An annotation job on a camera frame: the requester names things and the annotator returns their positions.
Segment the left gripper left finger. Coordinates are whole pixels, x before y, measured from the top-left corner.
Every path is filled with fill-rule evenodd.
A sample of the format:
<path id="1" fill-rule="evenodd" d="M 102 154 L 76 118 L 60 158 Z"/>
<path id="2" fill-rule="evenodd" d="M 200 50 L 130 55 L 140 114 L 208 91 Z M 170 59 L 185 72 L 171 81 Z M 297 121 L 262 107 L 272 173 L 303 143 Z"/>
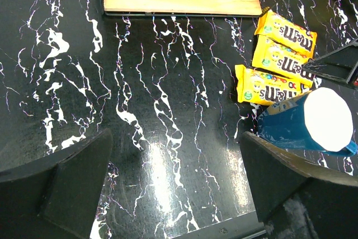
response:
<path id="1" fill-rule="evenodd" d="M 105 129 L 1 171 L 1 238 L 89 238 L 112 145 Z"/>

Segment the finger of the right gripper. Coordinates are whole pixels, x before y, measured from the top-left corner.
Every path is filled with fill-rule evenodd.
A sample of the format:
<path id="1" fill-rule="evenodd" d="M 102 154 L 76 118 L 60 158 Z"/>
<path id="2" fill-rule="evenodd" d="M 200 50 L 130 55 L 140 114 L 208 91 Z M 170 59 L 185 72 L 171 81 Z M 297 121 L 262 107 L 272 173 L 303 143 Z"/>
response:
<path id="1" fill-rule="evenodd" d="M 310 60 L 303 70 L 336 84 L 357 84 L 357 39 Z"/>

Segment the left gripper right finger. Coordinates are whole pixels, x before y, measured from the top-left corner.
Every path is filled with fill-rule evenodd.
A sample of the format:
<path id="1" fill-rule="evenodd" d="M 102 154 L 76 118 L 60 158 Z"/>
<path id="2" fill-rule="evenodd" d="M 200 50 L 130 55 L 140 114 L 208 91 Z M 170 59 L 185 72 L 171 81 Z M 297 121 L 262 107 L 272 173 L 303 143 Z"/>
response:
<path id="1" fill-rule="evenodd" d="M 268 238 L 357 238 L 357 177 L 245 132 L 240 150 Z"/>

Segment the yellow candy bag top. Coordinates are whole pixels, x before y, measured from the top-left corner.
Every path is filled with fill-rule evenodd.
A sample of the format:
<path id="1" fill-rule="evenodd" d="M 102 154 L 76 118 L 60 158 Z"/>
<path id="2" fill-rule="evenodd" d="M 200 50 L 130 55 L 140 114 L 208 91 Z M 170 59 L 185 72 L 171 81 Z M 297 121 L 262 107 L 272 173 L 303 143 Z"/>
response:
<path id="1" fill-rule="evenodd" d="M 258 20 L 255 35 L 262 35 L 284 45 L 298 54 L 312 58 L 317 33 L 298 26 L 272 10 Z"/>

